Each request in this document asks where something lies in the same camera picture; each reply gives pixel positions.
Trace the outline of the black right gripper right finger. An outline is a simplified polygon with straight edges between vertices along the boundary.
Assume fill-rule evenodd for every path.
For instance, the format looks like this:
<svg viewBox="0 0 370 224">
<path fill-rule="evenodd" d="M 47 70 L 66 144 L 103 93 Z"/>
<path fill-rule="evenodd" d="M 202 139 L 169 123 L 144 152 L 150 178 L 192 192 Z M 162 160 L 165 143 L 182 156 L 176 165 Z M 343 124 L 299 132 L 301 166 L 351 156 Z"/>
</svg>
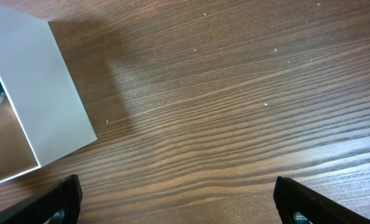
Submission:
<svg viewBox="0 0 370 224">
<path fill-rule="evenodd" d="M 273 198 L 282 223 L 370 224 L 370 219 L 288 177 L 277 178 Z"/>
</svg>

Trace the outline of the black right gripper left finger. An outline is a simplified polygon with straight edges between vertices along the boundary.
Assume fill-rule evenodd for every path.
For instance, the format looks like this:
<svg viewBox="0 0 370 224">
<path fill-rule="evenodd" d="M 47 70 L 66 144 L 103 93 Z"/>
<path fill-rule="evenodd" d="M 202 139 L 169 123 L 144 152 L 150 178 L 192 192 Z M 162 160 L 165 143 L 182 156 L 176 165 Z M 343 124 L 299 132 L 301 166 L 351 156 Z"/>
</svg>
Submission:
<svg viewBox="0 0 370 224">
<path fill-rule="evenodd" d="M 76 174 L 0 211 L 0 223 L 76 224 L 83 193 Z"/>
</svg>

